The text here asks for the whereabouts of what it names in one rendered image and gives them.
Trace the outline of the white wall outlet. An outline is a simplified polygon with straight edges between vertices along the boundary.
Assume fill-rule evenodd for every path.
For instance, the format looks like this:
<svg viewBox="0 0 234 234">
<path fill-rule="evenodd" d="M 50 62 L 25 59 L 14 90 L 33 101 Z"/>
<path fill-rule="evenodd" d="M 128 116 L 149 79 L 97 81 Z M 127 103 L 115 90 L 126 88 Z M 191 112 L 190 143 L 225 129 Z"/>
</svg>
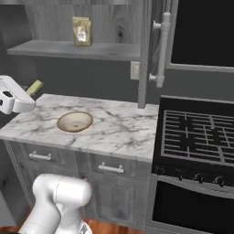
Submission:
<svg viewBox="0 0 234 234">
<path fill-rule="evenodd" d="M 131 76 L 132 80 L 139 80 L 139 70 L 140 70 L 140 63 L 138 61 L 131 62 Z"/>
</svg>

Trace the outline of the beige ceramic bowl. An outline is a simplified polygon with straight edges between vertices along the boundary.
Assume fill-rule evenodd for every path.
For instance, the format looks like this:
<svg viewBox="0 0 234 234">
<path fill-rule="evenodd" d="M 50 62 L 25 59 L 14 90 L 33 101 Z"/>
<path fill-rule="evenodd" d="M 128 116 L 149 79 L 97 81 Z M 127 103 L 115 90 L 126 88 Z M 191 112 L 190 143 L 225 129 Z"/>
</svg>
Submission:
<svg viewBox="0 0 234 234">
<path fill-rule="evenodd" d="M 61 131 L 78 133 L 93 124 L 93 117 L 87 112 L 68 112 L 57 120 L 57 126 Z"/>
</svg>

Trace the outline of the black oven door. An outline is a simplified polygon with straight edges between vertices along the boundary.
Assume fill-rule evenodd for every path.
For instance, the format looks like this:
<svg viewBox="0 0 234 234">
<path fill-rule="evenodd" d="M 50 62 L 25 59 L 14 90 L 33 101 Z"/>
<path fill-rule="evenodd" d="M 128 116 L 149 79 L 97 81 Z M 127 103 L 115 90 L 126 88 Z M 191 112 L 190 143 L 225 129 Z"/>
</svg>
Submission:
<svg viewBox="0 0 234 234">
<path fill-rule="evenodd" d="M 234 187 L 151 175 L 144 234 L 234 234 Z"/>
</svg>

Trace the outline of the olive coffee bag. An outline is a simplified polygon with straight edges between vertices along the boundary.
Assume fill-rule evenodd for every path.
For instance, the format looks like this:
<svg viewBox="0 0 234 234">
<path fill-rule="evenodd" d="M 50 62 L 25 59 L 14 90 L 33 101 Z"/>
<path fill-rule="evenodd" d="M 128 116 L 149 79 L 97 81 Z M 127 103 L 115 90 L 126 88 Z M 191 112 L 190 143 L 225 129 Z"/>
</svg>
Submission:
<svg viewBox="0 0 234 234">
<path fill-rule="evenodd" d="M 88 17 L 74 16 L 72 18 L 73 37 L 77 47 L 89 47 L 91 39 L 91 21 Z"/>
</svg>

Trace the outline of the grey tall cupboard panel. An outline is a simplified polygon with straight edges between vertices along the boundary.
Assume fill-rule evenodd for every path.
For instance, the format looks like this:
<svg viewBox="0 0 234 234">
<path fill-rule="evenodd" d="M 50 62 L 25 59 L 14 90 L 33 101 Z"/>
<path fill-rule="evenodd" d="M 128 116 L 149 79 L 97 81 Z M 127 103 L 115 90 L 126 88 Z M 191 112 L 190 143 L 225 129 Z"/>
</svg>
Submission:
<svg viewBox="0 0 234 234">
<path fill-rule="evenodd" d="M 173 0 L 163 0 L 163 13 L 169 12 L 171 14 L 171 7 Z M 143 3 L 143 22 L 141 24 L 141 50 L 140 50 L 140 70 L 138 83 L 138 108 L 144 109 L 147 99 L 147 89 L 149 84 L 149 74 L 151 70 L 151 61 L 153 60 L 152 52 L 152 33 L 153 30 L 153 10 L 154 0 L 145 0 Z"/>
</svg>

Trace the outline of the pale yellow-green block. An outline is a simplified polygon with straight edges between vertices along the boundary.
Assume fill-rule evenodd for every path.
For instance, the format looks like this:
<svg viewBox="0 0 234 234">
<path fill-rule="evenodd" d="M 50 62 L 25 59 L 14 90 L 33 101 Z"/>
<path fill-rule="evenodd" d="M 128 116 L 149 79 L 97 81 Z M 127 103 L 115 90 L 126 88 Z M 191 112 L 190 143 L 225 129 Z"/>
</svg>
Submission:
<svg viewBox="0 0 234 234">
<path fill-rule="evenodd" d="M 28 89 L 27 94 L 29 96 L 34 95 L 41 87 L 43 86 L 43 82 L 40 80 L 36 80 Z"/>
</svg>

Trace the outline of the black stove hob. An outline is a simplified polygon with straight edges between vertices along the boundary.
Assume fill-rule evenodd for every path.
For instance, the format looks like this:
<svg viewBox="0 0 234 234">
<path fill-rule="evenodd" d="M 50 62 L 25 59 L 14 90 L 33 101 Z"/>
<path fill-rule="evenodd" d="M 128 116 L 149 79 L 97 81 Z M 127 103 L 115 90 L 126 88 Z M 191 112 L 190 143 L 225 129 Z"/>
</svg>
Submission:
<svg viewBox="0 0 234 234">
<path fill-rule="evenodd" d="M 234 186 L 234 101 L 219 101 L 163 95 L 157 117 L 152 173 L 160 166 L 160 176 Z"/>
</svg>

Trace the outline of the black microwave oven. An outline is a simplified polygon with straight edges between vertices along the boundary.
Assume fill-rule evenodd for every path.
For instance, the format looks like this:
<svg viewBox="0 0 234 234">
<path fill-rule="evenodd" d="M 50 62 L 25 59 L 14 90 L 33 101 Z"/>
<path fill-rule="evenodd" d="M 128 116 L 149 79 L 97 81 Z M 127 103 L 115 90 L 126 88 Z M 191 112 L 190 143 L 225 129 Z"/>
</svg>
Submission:
<svg viewBox="0 0 234 234">
<path fill-rule="evenodd" d="M 166 67 L 234 73 L 234 0 L 172 0 Z"/>
</svg>

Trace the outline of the grey wooden shelf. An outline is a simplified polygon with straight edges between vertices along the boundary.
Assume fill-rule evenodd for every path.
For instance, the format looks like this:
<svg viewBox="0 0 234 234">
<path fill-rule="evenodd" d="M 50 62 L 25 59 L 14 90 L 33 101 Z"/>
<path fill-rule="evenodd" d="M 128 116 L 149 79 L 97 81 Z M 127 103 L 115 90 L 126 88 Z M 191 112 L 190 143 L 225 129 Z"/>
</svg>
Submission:
<svg viewBox="0 0 234 234">
<path fill-rule="evenodd" d="M 32 57 L 115 61 L 140 60 L 140 48 L 136 44 L 93 43 L 90 47 L 76 47 L 71 41 L 30 40 L 9 48 L 7 52 L 9 55 Z"/>
</svg>

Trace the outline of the grey cupboard door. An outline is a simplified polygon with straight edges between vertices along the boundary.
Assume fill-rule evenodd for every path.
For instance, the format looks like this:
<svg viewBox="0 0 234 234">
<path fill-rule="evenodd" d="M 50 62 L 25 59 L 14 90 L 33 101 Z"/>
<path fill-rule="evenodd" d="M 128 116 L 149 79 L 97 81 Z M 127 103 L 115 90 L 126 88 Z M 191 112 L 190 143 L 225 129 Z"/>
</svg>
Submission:
<svg viewBox="0 0 234 234">
<path fill-rule="evenodd" d="M 126 227 L 139 227 L 136 202 L 141 197 L 139 182 L 116 175 L 94 173 L 89 179 L 92 186 L 92 207 L 96 219 Z"/>
</svg>

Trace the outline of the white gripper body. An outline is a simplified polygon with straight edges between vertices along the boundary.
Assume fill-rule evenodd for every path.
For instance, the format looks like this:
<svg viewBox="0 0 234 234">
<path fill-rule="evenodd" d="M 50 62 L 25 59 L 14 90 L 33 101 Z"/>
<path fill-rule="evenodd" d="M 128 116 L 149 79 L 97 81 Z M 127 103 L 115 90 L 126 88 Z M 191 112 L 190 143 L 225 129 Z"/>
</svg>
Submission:
<svg viewBox="0 0 234 234">
<path fill-rule="evenodd" d="M 32 112 L 35 106 L 36 102 L 24 90 L 15 94 L 13 112 Z"/>
</svg>

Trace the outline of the grey drawer front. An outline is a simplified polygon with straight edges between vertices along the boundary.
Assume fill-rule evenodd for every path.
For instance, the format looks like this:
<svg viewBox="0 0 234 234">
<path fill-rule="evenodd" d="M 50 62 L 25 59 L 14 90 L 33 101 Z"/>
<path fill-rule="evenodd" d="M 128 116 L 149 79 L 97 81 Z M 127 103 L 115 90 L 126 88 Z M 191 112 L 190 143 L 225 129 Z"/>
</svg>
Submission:
<svg viewBox="0 0 234 234">
<path fill-rule="evenodd" d="M 37 145 L 37 144 L 22 144 L 22 149 L 24 150 L 24 154 L 29 161 L 39 162 L 39 163 L 44 163 L 44 164 L 54 164 L 54 165 L 64 164 L 64 160 L 62 159 L 59 151 L 54 147 L 48 147 L 48 146 Z M 30 158 L 29 154 L 33 153 L 34 151 L 37 151 L 37 153 L 41 155 L 48 155 L 49 153 L 51 153 L 52 158 L 50 161 Z"/>
<path fill-rule="evenodd" d="M 98 168 L 102 162 L 105 162 L 106 165 L 112 167 L 119 167 L 119 165 L 123 166 L 124 173 L 119 174 L 111 171 L 104 171 Z M 106 175 L 117 175 L 117 176 L 127 176 L 127 177 L 135 177 L 136 172 L 136 163 L 134 160 L 125 159 L 120 157 L 113 157 L 107 155 L 100 155 L 100 154 L 92 154 L 90 156 L 90 165 L 95 172 L 103 173 Z"/>
</svg>

